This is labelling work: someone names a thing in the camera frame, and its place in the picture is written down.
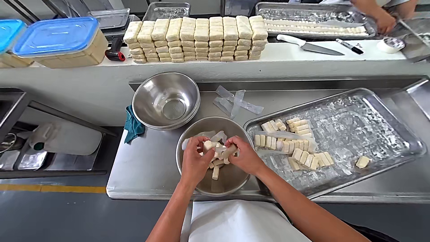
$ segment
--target black marker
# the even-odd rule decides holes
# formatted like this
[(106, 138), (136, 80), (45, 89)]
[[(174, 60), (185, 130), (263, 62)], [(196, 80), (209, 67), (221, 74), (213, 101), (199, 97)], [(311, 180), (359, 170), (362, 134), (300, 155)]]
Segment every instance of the black marker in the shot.
[(352, 46), (352, 45), (348, 44), (347, 42), (345, 42), (345, 41), (343, 41), (343, 40), (341, 40), (341, 39), (336, 39), (336, 42), (338, 42), (339, 44), (341, 44), (341, 45), (343, 45), (343, 46), (347, 47), (348, 49), (352, 50), (353, 52), (355, 52), (355, 53), (357, 53), (357, 54), (359, 54), (359, 55), (361, 55), (361, 54), (363, 54), (363, 53), (364, 53), (364, 52), (363, 52), (362, 50), (360, 50), (359, 48), (354, 47), (354, 46)]

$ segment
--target red and black tool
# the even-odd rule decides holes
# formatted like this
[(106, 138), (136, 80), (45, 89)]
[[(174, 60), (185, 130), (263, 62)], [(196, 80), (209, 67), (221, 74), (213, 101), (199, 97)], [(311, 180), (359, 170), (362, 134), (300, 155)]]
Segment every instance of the red and black tool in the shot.
[(104, 52), (104, 55), (111, 61), (125, 61), (126, 57), (120, 52), (123, 39), (115, 37), (112, 41), (111, 48)]

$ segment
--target chef's knife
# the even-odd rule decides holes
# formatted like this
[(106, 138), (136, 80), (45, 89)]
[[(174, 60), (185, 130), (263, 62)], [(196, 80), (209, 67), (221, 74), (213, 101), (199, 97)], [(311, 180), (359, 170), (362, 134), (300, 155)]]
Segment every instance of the chef's knife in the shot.
[(288, 42), (288, 43), (295, 43), (295, 44), (299, 45), (300, 48), (307, 50), (307, 51), (313, 51), (313, 52), (318, 52), (318, 53), (332, 55), (332, 56), (344, 56), (344, 54), (337, 52), (335, 50), (331, 50), (331, 49), (327, 49), (327, 48), (324, 48), (324, 47), (321, 47), (318, 45), (307, 43), (306, 41), (301, 40), (301, 39), (296, 38), (296, 37), (293, 37), (293, 36), (278, 34), (276, 39), (283, 40), (283, 41)]

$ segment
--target yellow floor line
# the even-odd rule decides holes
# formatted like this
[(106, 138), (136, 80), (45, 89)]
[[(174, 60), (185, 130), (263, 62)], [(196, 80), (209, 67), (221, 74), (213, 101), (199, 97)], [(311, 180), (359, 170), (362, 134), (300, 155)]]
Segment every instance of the yellow floor line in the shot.
[(0, 191), (106, 193), (106, 187), (0, 184)]

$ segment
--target tape roll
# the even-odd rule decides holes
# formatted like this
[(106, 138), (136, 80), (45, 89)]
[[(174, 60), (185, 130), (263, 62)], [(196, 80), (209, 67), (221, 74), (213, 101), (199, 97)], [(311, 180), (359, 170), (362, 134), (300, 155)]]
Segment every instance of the tape roll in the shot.
[(384, 39), (379, 41), (376, 46), (382, 52), (393, 54), (403, 49), (405, 47), (405, 42), (393, 37), (385, 37)]

